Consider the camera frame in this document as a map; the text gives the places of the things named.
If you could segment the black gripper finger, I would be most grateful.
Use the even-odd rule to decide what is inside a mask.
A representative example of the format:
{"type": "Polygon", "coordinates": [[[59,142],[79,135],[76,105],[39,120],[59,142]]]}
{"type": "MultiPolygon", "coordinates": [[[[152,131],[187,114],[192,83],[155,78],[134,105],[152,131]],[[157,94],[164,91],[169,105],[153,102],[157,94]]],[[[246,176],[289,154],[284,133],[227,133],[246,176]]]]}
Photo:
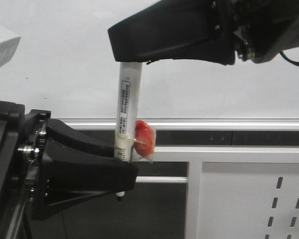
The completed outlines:
{"type": "Polygon", "coordinates": [[[160,0],[108,29],[118,62],[163,59],[235,63],[226,0],[160,0]]]}

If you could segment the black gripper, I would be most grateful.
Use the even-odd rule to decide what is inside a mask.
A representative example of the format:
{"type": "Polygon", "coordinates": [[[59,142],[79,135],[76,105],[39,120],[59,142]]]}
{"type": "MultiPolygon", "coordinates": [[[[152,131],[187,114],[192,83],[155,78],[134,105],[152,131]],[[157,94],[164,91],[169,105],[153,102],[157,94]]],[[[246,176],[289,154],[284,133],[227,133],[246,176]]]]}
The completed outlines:
{"type": "Polygon", "coordinates": [[[50,111],[0,101],[0,239],[15,239],[28,200],[26,177],[46,145],[35,179],[33,220],[79,203],[134,188],[138,168],[114,158],[114,146],[74,130],[50,111]]]}
{"type": "Polygon", "coordinates": [[[265,63],[299,47],[299,0],[212,0],[215,43],[223,54],[265,63]]]}

